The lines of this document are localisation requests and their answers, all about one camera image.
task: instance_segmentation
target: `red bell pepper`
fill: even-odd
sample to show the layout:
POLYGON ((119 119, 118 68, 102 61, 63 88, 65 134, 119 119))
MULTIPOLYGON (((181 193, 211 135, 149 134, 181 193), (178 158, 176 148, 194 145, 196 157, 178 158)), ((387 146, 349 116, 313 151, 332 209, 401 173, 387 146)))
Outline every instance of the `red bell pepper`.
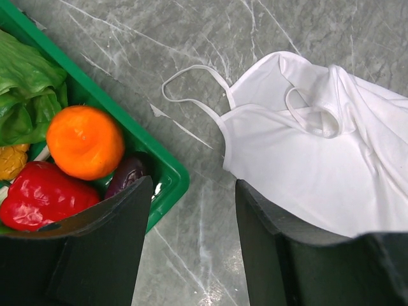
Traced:
POLYGON ((9 187, 0 219, 15 230, 36 231, 98 202, 98 193, 85 182, 66 175, 55 164, 32 161, 9 187))

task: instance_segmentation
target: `plastic vegetable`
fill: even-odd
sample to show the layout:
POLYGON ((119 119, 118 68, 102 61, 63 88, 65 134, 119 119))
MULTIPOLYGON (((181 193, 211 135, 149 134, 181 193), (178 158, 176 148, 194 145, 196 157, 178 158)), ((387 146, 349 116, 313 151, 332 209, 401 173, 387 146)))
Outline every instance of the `plastic vegetable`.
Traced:
POLYGON ((10 186, 0 219, 15 230, 35 231, 98 202, 98 193, 85 182, 69 177, 55 164, 32 161, 10 186))
POLYGON ((37 143, 68 105, 67 73, 0 30, 0 146, 37 143))
POLYGON ((152 175, 152 171, 149 168, 149 165, 151 164, 149 159, 150 157, 144 152, 136 152, 123 159, 110 181, 108 190, 105 194, 105 199, 121 192, 141 177, 152 175))
POLYGON ((0 180, 13 180, 27 162, 30 145, 0 147, 0 180))
POLYGON ((96 180, 113 172, 122 159, 122 131, 105 112, 85 105, 59 112, 47 132, 58 167, 72 177, 96 180))

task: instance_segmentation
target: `yellow vegetable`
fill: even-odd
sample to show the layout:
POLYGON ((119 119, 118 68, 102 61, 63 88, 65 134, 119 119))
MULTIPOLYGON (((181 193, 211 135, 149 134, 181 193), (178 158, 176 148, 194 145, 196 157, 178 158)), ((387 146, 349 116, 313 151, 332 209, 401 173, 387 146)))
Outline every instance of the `yellow vegetable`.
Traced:
POLYGON ((13 180, 27 162, 30 145, 0 147, 0 180, 13 180))

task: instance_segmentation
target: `shoulder strap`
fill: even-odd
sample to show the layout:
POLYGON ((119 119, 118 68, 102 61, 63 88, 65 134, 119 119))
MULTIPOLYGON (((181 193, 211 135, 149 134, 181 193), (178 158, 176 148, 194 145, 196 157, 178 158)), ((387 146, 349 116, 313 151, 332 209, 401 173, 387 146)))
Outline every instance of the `shoulder strap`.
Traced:
POLYGON ((211 109, 209 106, 202 103, 201 101, 198 101, 196 99, 191 99, 191 98, 187 98, 187 99, 171 99, 166 95, 165 88, 171 81, 173 81, 174 79, 176 79, 177 77, 179 77, 183 73, 185 73, 187 71, 190 71, 190 70, 194 70, 194 69, 202 69, 202 70, 206 70, 209 73, 211 73, 211 75, 214 77, 214 79, 217 81, 217 83, 225 90, 228 101, 231 104, 231 101, 233 101, 233 96, 232 96, 231 89, 228 86, 227 82, 223 79, 223 77, 218 72, 216 72, 216 70, 214 70, 214 69, 212 69, 210 67, 207 67, 207 66, 203 66, 203 65, 193 65, 193 66, 188 67, 186 69, 180 70, 179 72, 177 72, 175 75, 173 75, 171 78, 169 78, 167 81, 165 81, 163 83, 163 85, 161 86, 161 92, 162 92, 164 98, 169 102, 175 102, 175 103, 193 102, 195 105, 200 107, 204 112, 209 114, 209 116, 218 124, 218 126, 220 126, 220 123, 222 122, 220 116, 215 111, 213 111, 213 109, 211 109))

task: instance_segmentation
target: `eggplant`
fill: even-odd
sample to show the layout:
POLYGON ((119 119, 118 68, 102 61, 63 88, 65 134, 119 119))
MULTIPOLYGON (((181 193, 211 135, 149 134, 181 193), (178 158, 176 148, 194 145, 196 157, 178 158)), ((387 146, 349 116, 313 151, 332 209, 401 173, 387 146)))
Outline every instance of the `eggplant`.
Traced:
POLYGON ((125 190, 141 177, 152 176, 151 157, 145 152, 135 152, 118 165, 106 190, 105 199, 125 190))

